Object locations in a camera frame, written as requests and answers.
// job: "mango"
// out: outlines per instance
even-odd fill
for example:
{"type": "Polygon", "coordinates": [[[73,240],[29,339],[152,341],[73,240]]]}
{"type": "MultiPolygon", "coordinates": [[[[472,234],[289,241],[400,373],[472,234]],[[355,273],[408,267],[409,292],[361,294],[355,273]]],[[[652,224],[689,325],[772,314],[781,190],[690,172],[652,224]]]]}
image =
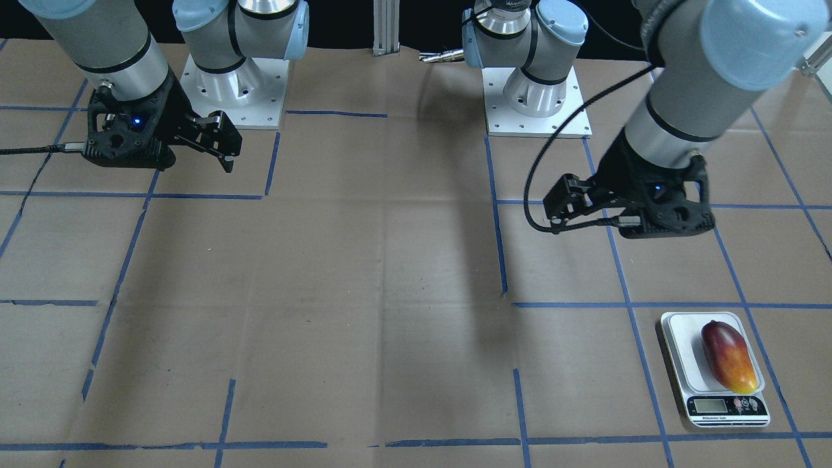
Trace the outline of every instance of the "mango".
{"type": "Polygon", "coordinates": [[[702,344],[711,373],[725,388],[748,395],[760,387],[745,339],[733,326],[708,322],[702,327],[702,344]]]}

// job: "scale display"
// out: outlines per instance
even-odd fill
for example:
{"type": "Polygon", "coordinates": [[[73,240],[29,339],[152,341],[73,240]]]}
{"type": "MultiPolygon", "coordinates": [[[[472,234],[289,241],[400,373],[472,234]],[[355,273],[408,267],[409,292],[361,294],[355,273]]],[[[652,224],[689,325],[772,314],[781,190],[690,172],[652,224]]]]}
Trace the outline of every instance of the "scale display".
{"type": "Polygon", "coordinates": [[[667,312],[661,316],[661,329],[688,419],[699,427],[769,425],[771,417],[762,393],[765,381],[754,352],[750,354],[751,364],[760,383],[754,393],[736,394],[711,374],[701,331],[712,320],[733,326],[751,350],[740,318],[730,312],[667,312]]]}

